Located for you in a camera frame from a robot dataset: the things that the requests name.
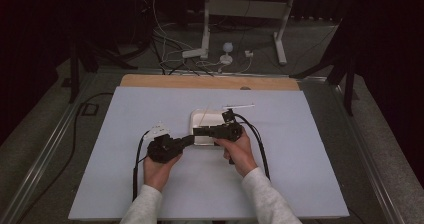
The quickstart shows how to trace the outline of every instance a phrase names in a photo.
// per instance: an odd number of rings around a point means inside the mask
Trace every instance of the white sleeve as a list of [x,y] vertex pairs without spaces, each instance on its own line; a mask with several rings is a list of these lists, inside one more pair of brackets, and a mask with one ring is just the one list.
[[271,182],[259,167],[243,178],[242,186],[255,205],[259,223],[301,224],[289,204],[271,186]]
[[155,188],[143,185],[140,194],[131,204],[121,224],[156,224],[162,193]]

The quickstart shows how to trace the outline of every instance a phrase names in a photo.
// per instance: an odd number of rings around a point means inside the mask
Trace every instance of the gray floor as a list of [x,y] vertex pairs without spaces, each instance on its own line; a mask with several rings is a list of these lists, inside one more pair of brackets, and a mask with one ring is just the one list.
[[[200,47],[202,25],[190,24],[185,28],[177,25],[161,23],[167,37],[178,40],[191,47]],[[224,75],[245,70],[249,60],[243,58],[244,50],[253,50],[254,57],[250,68],[243,72],[256,75],[287,75],[304,70],[316,64],[322,56],[336,27],[331,22],[323,21],[290,21],[283,36],[283,43],[288,59],[286,66],[277,64],[273,49],[271,34],[278,29],[278,23],[269,22],[265,26],[246,32],[213,33],[210,41],[210,58],[216,63],[223,54],[222,44],[231,41],[234,44],[232,55],[235,62],[223,68]],[[131,47],[122,47],[123,51]],[[166,53],[175,51],[166,48]],[[170,53],[167,60],[178,60],[180,54]],[[113,92],[126,71],[102,62],[97,74],[92,77],[86,90],[82,93],[84,100],[99,92]],[[158,60],[153,52],[146,51],[143,55],[129,61],[140,67],[140,71],[160,73]],[[176,67],[178,62],[166,63]],[[206,75],[193,62],[187,66],[198,74]],[[216,75],[219,66],[208,66],[210,73]],[[314,76],[325,77],[331,68],[327,68]],[[69,108],[67,100],[69,89],[60,87],[64,78],[69,77],[69,63],[58,68],[59,81],[46,93],[38,105],[16,128],[12,135],[0,148],[0,212],[6,210],[27,171],[49,141],[51,134],[60,121],[63,113]],[[175,74],[194,74],[191,71],[180,70]],[[356,77],[353,102],[354,118],[347,117],[340,108],[335,95],[335,87],[330,87],[319,80],[309,80],[300,83],[310,103],[312,113],[323,139],[336,177],[349,208],[363,221],[370,223],[392,223],[385,218],[385,209],[376,194],[373,177],[367,172],[368,167],[363,161],[358,142],[365,142],[365,151],[372,157],[371,164],[377,169],[378,178],[382,180],[384,190],[387,190],[390,201],[399,212],[404,223],[424,223],[424,193],[405,158],[403,157],[393,134],[378,110],[365,83]],[[77,123],[77,149],[75,156],[58,181],[37,202],[22,223],[72,223],[67,220],[73,198],[78,189],[85,166],[97,138],[101,124],[106,114],[109,96],[101,96],[93,100],[100,105],[95,117],[79,117]],[[60,145],[47,166],[44,175],[34,190],[28,203],[41,193],[48,183],[59,172],[71,151],[73,127],[70,125],[59,142]],[[351,213],[348,218],[334,220],[303,220],[303,223],[361,223],[360,219]]]

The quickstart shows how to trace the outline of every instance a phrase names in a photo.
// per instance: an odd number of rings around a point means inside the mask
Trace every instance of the person's right hand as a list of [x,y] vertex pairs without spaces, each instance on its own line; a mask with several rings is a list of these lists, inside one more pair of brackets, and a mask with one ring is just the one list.
[[224,158],[227,160],[233,159],[236,170],[242,177],[245,177],[250,171],[258,167],[250,148],[250,138],[244,128],[240,138],[235,142],[226,139],[215,139],[214,141],[225,148]]

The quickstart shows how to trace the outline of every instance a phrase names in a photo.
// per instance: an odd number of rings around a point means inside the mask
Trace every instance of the floor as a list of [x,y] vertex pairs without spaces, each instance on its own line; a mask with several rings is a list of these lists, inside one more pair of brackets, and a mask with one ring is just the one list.
[[[243,23],[244,26],[253,26],[256,23]],[[186,48],[200,47],[202,24],[193,23],[186,27],[160,22],[161,28],[156,28],[158,36],[156,47],[159,56],[164,62],[159,65],[154,48],[142,55],[129,60],[128,63],[139,67],[138,71],[144,73],[161,74],[161,68],[169,74],[191,75],[268,75],[286,76],[307,69],[317,64],[337,30],[332,22],[304,20],[295,22],[290,20],[283,36],[288,63],[279,65],[272,42],[272,32],[278,29],[277,22],[264,22],[260,27],[243,30],[243,25],[234,27],[226,26],[233,31],[222,31],[211,25],[212,36],[210,40],[210,56],[208,63],[199,59],[188,61],[182,65],[181,54],[177,45],[167,40],[172,46],[163,45],[166,36],[177,40],[178,44]],[[234,45],[234,62],[222,67],[216,65],[219,57],[224,54],[222,45],[232,42]],[[132,46],[121,46],[123,52],[132,50]],[[244,57],[244,51],[253,51],[252,59]],[[84,86],[79,101],[99,92],[113,92],[119,81],[128,71],[113,66],[105,60],[97,74],[85,74],[82,82]],[[331,68],[319,71],[315,77],[326,77]],[[96,116],[79,116],[78,122],[73,127],[73,120],[63,126],[61,135],[55,128],[64,120],[64,113],[75,113],[75,105],[68,105],[70,90],[61,87],[64,78],[69,77],[69,62],[58,67],[60,79],[45,94],[38,105],[28,114],[16,130],[10,135],[0,148],[0,212],[4,213],[13,200],[14,194],[19,189],[26,173],[36,160],[40,151],[57,138],[57,147],[47,168],[39,177],[39,182],[34,188],[28,204],[33,203],[49,183],[55,178],[64,166],[72,151],[72,140],[76,130],[76,149],[69,166],[62,175],[48,189],[34,206],[31,206],[21,223],[78,223],[67,219],[76,191],[97,134],[101,128],[104,115],[110,102],[110,96],[100,96],[93,100],[99,104],[100,109]],[[304,90],[311,111],[318,126],[327,154],[333,165],[345,201],[350,208],[351,216],[339,219],[302,220],[303,223],[424,223],[424,194],[422,188],[417,186],[413,173],[397,146],[390,129],[378,110],[366,85],[360,77],[356,77],[355,100],[353,101],[354,117],[347,117],[338,104],[337,87],[329,87],[323,78],[309,78],[302,81],[300,87]],[[365,150],[358,147],[358,143],[365,143]],[[395,205],[395,213],[402,217],[403,222],[393,221],[388,218],[387,211],[382,208],[382,200],[376,193],[375,182],[367,171],[367,163],[362,158],[363,152],[370,152],[371,164],[378,170],[378,177],[383,180],[384,190],[389,193],[390,201]],[[114,221],[94,223],[117,223]]]

